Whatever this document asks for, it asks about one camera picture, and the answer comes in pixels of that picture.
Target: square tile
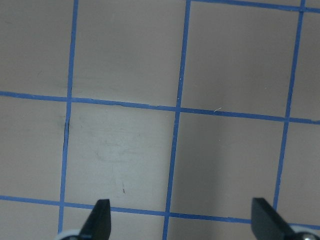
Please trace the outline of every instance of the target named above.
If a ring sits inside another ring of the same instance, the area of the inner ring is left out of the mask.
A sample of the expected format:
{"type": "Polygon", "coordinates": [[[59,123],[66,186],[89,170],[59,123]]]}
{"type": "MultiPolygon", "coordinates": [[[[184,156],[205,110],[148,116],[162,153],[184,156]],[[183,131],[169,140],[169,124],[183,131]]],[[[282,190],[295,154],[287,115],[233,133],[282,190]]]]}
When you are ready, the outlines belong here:
{"type": "MultiPolygon", "coordinates": [[[[63,229],[80,229],[89,214],[90,210],[88,209],[66,207],[64,209],[63,229]]],[[[161,240],[163,226],[163,216],[113,211],[111,212],[110,240],[161,240]]]]}
{"type": "Polygon", "coordinates": [[[0,97],[0,195],[60,199],[66,104],[0,97]]]}
{"type": "Polygon", "coordinates": [[[181,114],[171,212],[249,219],[272,202],[283,123],[181,114]]]}
{"type": "Polygon", "coordinates": [[[250,224],[171,217],[168,240],[255,240],[250,224]]]}
{"type": "Polygon", "coordinates": [[[320,1],[319,0],[306,0],[305,6],[307,8],[320,8],[320,1]]]}
{"type": "Polygon", "coordinates": [[[0,90],[66,96],[73,1],[2,0],[0,90]]]}
{"type": "Polygon", "coordinates": [[[320,126],[290,123],[278,211],[290,223],[318,225],[320,126]]]}
{"type": "Polygon", "coordinates": [[[284,116],[298,13],[192,2],[182,106],[284,116]]]}
{"type": "Polygon", "coordinates": [[[58,233],[59,207],[0,200],[0,233],[4,240],[52,240],[58,233]]]}
{"type": "Polygon", "coordinates": [[[320,120],[320,14],[305,13],[295,82],[291,117],[320,120]]]}
{"type": "Polygon", "coordinates": [[[175,106],[185,4],[80,1],[73,95],[175,106]]]}
{"type": "Polygon", "coordinates": [[[276,4],[288,6],[300,6],[301,0],[246,0],[246,2],[262,3],[262,4],[276,4]]]}
{"type": "Polygon", "coordinates": [[[75,103],[66,201],[163,211],[174,112],[75,103]]]}

